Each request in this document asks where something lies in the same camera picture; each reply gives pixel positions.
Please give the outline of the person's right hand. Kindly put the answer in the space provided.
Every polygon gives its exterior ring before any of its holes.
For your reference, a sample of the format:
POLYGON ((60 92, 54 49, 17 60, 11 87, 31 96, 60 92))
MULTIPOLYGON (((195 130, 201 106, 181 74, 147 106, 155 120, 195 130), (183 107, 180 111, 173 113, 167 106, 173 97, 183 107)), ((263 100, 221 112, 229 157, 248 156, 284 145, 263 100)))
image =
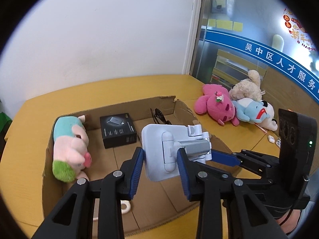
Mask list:
POLYGON ((302 210, 299 209, 288 210, 281 218, 276 220, 285 234, 292 232, 297 227, 301 212, 302 210))

